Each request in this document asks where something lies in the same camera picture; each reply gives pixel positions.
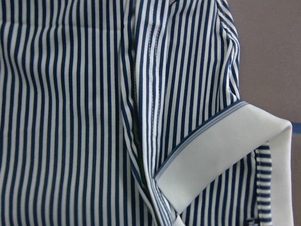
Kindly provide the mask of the navy white striped polo shirt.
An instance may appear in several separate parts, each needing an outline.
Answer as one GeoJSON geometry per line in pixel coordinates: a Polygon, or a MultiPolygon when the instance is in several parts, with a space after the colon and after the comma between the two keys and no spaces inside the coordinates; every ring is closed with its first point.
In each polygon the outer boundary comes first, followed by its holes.
{"type": "Polygon", "coordinates": [[[1,225],[293,225],[239,55],[225,0],[1,1],[1,225]]]}

